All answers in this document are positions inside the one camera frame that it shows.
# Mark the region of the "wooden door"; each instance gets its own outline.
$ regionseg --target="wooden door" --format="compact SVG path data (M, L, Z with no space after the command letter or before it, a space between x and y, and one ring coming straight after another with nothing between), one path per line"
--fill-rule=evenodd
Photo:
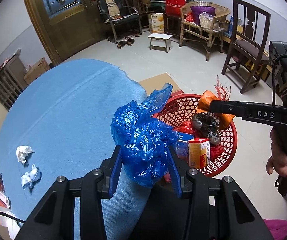
M49 38L63 61L104 38L94 0L34 0Z

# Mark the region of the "finger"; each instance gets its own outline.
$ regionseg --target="finger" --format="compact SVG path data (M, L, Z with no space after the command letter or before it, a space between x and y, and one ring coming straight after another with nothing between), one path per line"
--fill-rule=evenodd
M274 162L278 163L280 166L287 166L287 155L273 142L271 143L271 156Z
M273 158L272 158L272 164L276 173L278 173L282 177L287 178L287 166L280 165L279 163L275 162Z
M276 144L278 146L282 145L282 140L280 139L280 136L277 133L275 128L272 128L272 130L270 132L270 139L274 144Z
M267 165L266 165L266 171L269 175L273 173L273 163L272 163L272 157L268 159Z

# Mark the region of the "black office chair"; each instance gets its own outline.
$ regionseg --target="black office chair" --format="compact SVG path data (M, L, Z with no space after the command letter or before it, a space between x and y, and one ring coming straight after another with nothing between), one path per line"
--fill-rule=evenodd
M114 1L116 2L117 6L120 10L120 16L122 16L122 18L117 19L117 20L111 19L110 15L109 15L109 10L108 10L106 0L97 0L98 8L99 8L100 14L103 18L103 21L105 22L105 24L111 24L111 28L112 28L112 32L113 32L113 39L109 39L108 41L111 41L111 42L117 44L118 39L117 39L115 26L127 24L127 23L133 22L133 21L138 21L139 33L142 34L142 27L141 27L140 15L138 13L138 10L132 6L124 6L122 4L122 0L114 0ZM134 13L129 14L129 10L127 8L129 8L129 10L132 9L134 11Z

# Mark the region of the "door handle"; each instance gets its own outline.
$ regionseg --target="door handle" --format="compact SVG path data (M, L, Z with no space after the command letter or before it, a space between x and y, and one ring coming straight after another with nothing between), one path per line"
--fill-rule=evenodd
M85 9L88 9L88 5L87 5L87 2L86 2L87 0L83 0L83 5L84 5L84 7L85 7Z
M94 6L94 2L95 0L90 0L90 5L91 5L91 7L93 7Z

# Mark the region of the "blue tablecloth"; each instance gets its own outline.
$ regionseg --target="blue tablecloth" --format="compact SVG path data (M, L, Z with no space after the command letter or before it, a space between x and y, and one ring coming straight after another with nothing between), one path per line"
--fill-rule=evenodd
M0 173L12 212L25 220L56 177L84 176L111 157L111 119L118 107L146 97L144 89L118 67L82 59L63 63L35 80L11 107L0 131ZM26 165L16 148L35 153ZM33 164L42 177L32 190L21 187L21 176ZM102 200L108 239L126 239L135 226L150 189L120 174L117 192ZM80 239L79 200L75 208L75 239Z

